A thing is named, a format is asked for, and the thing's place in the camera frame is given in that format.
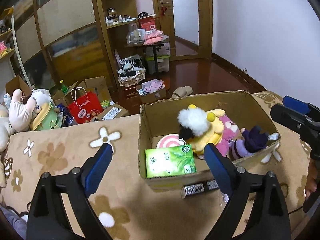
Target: cable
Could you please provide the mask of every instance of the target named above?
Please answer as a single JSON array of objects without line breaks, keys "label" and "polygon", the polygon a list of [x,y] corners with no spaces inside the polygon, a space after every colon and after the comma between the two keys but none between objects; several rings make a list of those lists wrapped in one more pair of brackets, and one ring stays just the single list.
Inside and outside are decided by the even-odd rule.
[{"label": "cable", "polygon": [[299,207],[299,208],[297,208],[296,210],[291,211],[291,212],[289,213],[289,215],[292,214],[292,213],[295,213],[295,212],[299,211],[301,208],[302,208],[302,206]]}]

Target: bag handle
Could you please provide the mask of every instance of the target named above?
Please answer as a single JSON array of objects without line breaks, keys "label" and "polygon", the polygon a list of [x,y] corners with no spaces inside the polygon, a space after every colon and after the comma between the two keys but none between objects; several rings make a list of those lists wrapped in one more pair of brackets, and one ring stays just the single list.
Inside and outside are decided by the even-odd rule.
[{"label": "bag handle", "polygon": [[[73,100],[74,102],[76,102],[76,105],[77,105],[77,106],[78,106],[77,97],[76,97],[77,90],[80,90],[81,92],[83,92],[80,88],[82,88],[82,89],[84,90],[84,92],[85,92],[85,94],[87,95],[87,98],[88,98],[88,93],[87,93],[87,91],[86,91],[83,87],[73,88],[73,89],[71,90],[71,96],[72,96],[72,100]],[[76,91],[76,92],[75,92],[75,98],[76,98],[76,100],[73,98],[73,94],[72,94],[73,90]]]}]

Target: small table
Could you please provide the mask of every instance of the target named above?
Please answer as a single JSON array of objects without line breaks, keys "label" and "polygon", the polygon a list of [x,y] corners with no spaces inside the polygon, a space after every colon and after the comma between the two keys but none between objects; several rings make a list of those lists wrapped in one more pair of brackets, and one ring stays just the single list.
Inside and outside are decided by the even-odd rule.
[{"label": "small table", "polygon": [[139,42],[139,43],[134,43],[134,44],[128,44],[128,45],[125,45],[124,47],[125,48],[132,48],[132,47],[152,47],[153,48],[153,58],[154,58],[154,61],[155,61],[155,68],[156,68],[156,78],[157,79],[160,79],[159,78],[159,69],[158,69],[158,58],[157,58],[157,48],[161,48],[164,46],[165,43],[168,43],[169,42],[169,39],[165,39],[164,41],[159,41],[159,42],[156,42],[154,44],[151,44],[151,45],[144,45],[144,41],[142,42]]}]

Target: metal screw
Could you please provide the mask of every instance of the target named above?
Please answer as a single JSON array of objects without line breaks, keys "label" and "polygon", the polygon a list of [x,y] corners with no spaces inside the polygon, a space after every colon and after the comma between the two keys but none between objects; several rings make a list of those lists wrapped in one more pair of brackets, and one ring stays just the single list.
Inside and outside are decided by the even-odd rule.
[{"label": "metal screw", "polygon": [[46,179],[47,177],[49,177],[49,175],[50,175],[50,173],[46,171],[46,172],[42,173],[41,177],[43,179]]},{"label": "metal screw", "polygon": [[72,169],[72,174],[78,174],[80,172],[80,168],[79,167],[75,167]]},{"label": "metal screw", "polygon": [[237,171],[239,172],[239,173],[245,173],[245,168],[244,167],[238,167],[237,168]]},{"label": "metal screw", "polygon": [[272,178],[274,178],[274,177],[276,176],[273,171],[269,171],[269,172],[268,172],[268,175],[269,175],[270,177],[272,177]]}]

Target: yellow and green plush toy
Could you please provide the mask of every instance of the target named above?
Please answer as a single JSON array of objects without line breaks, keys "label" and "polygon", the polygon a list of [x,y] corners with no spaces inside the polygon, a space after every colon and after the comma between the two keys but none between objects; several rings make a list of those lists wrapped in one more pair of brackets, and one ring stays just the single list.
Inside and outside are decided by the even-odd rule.
[{"label": "yellow and green plush toy", "polygon": [[179,112],[179,138],[191,144],[193,152],[200,157],[208,143],[217,145],[221,141],[224,125],[219,117],[225,114],[222,109],[205,112],[195,105],[190,105],[188,109]]}]

